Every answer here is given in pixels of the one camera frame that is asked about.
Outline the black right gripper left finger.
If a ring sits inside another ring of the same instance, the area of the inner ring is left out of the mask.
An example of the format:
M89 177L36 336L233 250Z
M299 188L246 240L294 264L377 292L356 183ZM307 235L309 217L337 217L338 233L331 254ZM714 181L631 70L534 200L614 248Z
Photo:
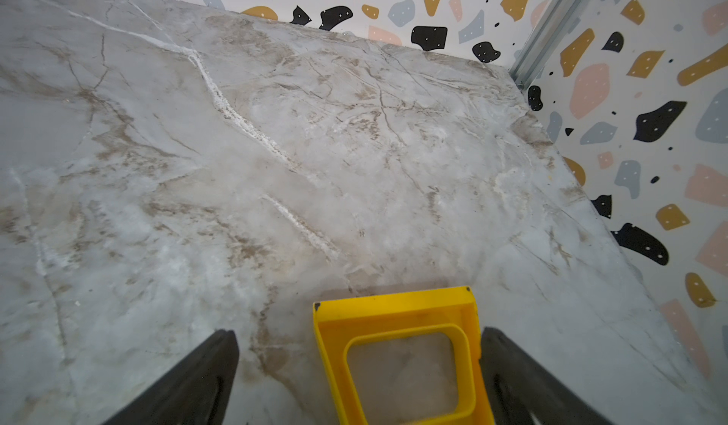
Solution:
M239 360L232 330L216 330L108 424L221 424Z

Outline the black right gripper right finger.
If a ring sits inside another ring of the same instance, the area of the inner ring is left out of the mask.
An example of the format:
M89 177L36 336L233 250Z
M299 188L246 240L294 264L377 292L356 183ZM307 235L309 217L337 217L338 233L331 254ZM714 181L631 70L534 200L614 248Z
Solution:
M608 424L498 328L485 328L480 360L497 424Z

